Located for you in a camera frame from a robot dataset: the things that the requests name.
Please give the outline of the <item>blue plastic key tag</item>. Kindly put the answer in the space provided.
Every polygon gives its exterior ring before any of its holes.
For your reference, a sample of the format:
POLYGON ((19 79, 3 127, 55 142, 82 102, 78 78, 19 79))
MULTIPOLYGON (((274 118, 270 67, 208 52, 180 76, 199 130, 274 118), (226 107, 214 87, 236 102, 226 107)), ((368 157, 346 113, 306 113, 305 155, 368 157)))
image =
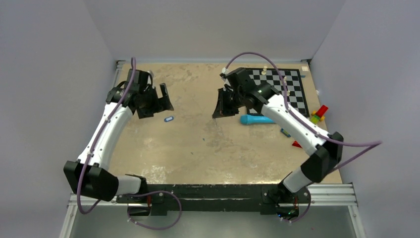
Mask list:
POLYGON ((169 122, 169 121, 172 121, 172 120, 174 120, 174 117, 173 116, 170 116, 170 117, 166 117, 164 119, 164 122, 169 122))

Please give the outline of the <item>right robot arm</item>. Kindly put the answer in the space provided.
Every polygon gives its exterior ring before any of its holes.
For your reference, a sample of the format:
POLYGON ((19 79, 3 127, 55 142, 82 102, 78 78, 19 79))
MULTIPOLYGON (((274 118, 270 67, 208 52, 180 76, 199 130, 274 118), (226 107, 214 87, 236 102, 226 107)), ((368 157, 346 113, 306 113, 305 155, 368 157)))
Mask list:
POLYGON ((225 86, 218 90, 212 118, 234 116, 243 106, 254 109, 285 129, 308 155, 300 167, 279 183, 281 200, 291 201, 299 190, 321 182, 339 164, 344 140, 340 133, 329 133, 311 123, 274 86, 265 82, 257 85, 243 67, 232 72, 224 68, 220 76, 225 80, 225 86))

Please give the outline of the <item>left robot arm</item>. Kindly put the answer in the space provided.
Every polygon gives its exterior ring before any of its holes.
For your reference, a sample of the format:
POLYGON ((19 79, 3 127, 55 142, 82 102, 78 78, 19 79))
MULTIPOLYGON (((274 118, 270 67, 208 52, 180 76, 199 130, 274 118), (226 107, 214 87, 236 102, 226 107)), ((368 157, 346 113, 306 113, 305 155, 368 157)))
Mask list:
POLYGON ((133 116, 145 119, 173 110, 166 84, 160 84, 162 96, 159 97, 153 77, 151 71, 129 70, 127 80, 108 92, 103 115, 91 140, 78 158, 67 161, 63 168, 75 194, 103 201, 124 194, 136 203, 146 200, 144 177, 115 176, 109 172, 109 165, 120 135, 133 116))

